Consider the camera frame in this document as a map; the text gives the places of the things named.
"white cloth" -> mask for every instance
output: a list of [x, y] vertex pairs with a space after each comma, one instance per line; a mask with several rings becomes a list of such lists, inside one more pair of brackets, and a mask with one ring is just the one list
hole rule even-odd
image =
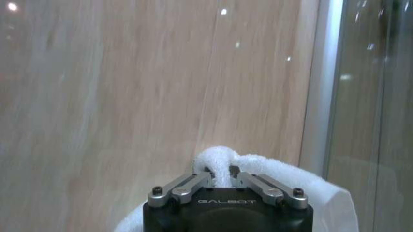
[[[229, 165], [237, 166], [241, 172], [268, 175], [290, 188], [303, 189], [314, 209], [312, 231], [358, 231], [354, 204], [347, 190], [298, 167], [263, 156], [240, 156], [224, 146], [205, 149], [195, 158], [192, 168], [193, 172], [199, 173], [207, 167], [215, 173], [215, 187], [229, 187]], [[119, 223], [115, 228], [116, 232], [143, 231], [141, 206], [143, 204]]]

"black screw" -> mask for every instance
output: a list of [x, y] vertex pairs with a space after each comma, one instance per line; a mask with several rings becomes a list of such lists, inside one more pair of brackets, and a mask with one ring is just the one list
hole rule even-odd
[[303, 190], [300, 188], [292, 189], [292, 196], [294, 197], [302, 197], [303, 196]]
[[152, 195], [160, 195], [161, 194], [161, 187], [160, 186], [155, 186], [152, 188]]

